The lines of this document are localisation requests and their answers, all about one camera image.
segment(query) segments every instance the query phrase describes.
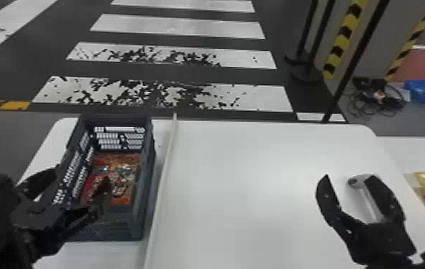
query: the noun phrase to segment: floor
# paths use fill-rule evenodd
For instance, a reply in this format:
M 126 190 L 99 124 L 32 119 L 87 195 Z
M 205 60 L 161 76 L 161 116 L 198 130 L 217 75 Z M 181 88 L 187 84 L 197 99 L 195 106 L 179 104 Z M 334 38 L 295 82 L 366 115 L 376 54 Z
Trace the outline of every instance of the floor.
M 308 5 L 1 0 L 0 109 L 318 121 L 330 92 L 283 61 Z

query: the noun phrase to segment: electrical cord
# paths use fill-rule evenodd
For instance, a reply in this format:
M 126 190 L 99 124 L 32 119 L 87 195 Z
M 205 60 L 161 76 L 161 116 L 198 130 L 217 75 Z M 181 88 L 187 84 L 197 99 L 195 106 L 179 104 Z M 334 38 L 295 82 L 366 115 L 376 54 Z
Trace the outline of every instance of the electrical cord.
M 345 94 L 345 96 L 349 97 L 348 112 L 354 117 L 363 118 L 364 120 L 370 120 L 370 116 L 375 114 L 395 117 L 398 111 L 406 105 L 406 100 L 397 88 L 390 84 L 387 84 L 386 87 L 392 89 L 398 97 L 391 97 L 387 93 L 390 96 L 387 99 L 385 98 L 386 102 L 380 103 L 378 100 L 366 96 L 364 90 L 357 89 L 351 94 Z

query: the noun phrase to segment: gray floor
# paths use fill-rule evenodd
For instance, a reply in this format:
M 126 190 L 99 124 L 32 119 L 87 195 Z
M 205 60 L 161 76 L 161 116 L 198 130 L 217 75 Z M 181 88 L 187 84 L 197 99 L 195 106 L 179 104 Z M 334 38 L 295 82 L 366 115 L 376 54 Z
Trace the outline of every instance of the gray floor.
M 335 91 L 337 83 L 329 81 L 328 86 Z M 350 85 L 346 94 L 354 89 Z M 348 97 L 341 98 L 339 106 L 350 123 L 366 125 L 378 136 L 425 137 L 425 104 L 409 102 L 395 117 L 374 115 L 368 119 L 354 117 L 348 112 Z
M 74 114 L 0 112 L 0 173 L 18 180 L 54 123 Z

